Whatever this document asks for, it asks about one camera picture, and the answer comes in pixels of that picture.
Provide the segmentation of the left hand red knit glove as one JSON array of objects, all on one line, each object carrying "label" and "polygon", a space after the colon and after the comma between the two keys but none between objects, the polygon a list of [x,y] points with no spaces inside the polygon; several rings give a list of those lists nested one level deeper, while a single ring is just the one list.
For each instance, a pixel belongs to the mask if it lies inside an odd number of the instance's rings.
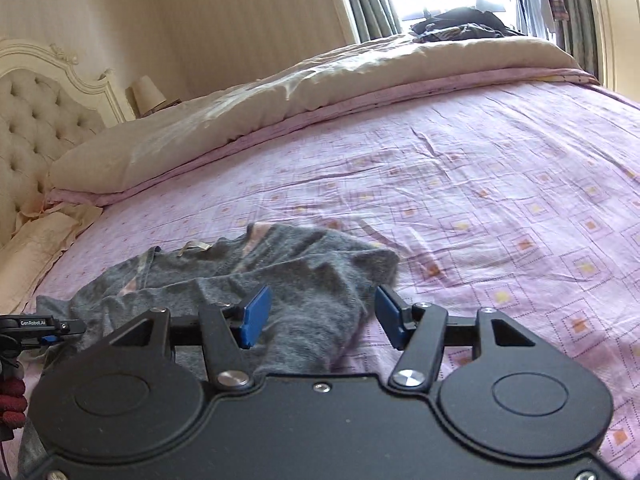
[{"label": "left hand red knit glove", "polygon": [[1,423],[8,429],[20,429],[26,422],[26,386],[22,378],[3,379],[0,387]]}]

